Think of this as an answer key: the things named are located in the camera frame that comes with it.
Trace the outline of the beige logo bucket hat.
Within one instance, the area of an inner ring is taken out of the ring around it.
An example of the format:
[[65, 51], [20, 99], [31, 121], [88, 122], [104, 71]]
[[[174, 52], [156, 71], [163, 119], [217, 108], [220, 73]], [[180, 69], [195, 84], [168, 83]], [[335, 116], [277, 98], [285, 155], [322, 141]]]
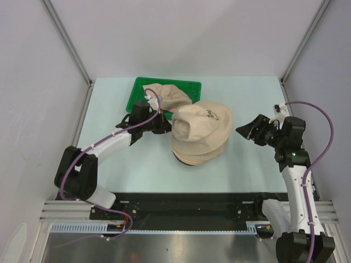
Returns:
[[172, 135], [177, 141], [223, 144], [231, 134], [233, 114], [223, 103], [202, 100], [178, 108], [172, 122]]

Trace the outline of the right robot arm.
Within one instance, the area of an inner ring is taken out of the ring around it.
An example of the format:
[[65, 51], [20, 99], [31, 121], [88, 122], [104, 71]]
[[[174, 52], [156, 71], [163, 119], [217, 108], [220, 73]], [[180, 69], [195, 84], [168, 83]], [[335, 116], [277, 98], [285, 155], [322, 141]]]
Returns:
[[325, 234], [318, 217], [311, 179], [309, 154], [302, 147], [304, 120], [287, 116], [270, 119], [258, 115], [236, 132], [258, 146], [275, 150], [275, 160], [282, 173], [289, 212], [277, 199], [265, 199], [253, 206], [253, 214], [268, 219], [276, 238], [278, 262], [326, 262], [335, 249], [335, 241]]

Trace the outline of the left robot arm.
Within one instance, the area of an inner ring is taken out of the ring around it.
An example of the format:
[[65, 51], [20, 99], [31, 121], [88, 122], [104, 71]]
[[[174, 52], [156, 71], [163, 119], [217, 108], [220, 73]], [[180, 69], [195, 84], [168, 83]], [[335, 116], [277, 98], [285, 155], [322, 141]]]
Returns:
[[121, 205], [112, 192], [98, 185], [98, 166], [114, 153], [139, 140], [144, 132], [166, 134], [171, 124], [161, 109], [154, 110], [146, 101], [134, 104], [111, 134], [85, 148], [69, 146], [61, 158], [54, 185], [65, 201], [81, 200], [102, 208], [109, 219], [120, 215]]

